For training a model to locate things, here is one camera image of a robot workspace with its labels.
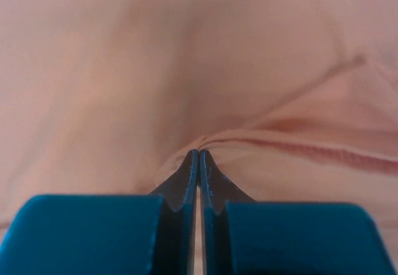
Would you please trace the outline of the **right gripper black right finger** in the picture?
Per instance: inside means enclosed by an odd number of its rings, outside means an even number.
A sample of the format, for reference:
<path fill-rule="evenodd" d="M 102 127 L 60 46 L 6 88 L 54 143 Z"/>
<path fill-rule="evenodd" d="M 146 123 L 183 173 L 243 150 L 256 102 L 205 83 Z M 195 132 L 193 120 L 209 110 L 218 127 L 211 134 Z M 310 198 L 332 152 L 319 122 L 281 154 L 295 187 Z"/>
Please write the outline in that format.
<path fill-rule="evenodd" d="M 258 202 L 200 152 L 205 274 L 395 274 L 371 216 L 340 202 Z"/>

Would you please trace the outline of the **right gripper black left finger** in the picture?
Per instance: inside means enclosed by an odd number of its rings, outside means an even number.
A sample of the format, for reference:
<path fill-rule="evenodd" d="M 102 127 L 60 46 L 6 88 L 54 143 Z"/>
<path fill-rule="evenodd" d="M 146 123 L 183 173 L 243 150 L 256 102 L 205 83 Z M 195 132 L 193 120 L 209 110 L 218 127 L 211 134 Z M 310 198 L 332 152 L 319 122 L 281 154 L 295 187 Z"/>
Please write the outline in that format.
<path fill-rule="evenodd" d="M 147 195 L 38 195 L 1 244 L 2 274 L 192 274 L 198 151 Z"/>

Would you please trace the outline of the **orange t shirt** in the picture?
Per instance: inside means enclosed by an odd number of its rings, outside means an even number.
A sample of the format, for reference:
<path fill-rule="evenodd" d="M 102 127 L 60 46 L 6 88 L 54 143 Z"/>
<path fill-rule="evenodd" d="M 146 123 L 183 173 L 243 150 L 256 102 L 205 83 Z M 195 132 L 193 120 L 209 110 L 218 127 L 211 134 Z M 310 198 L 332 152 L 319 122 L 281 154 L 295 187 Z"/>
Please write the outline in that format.
<path fill-rule="evenodd" d="M 396 252 L 397 0 L 1 0 L 1 231 L 192 148 L 253 198 L 362 205 Z"/>

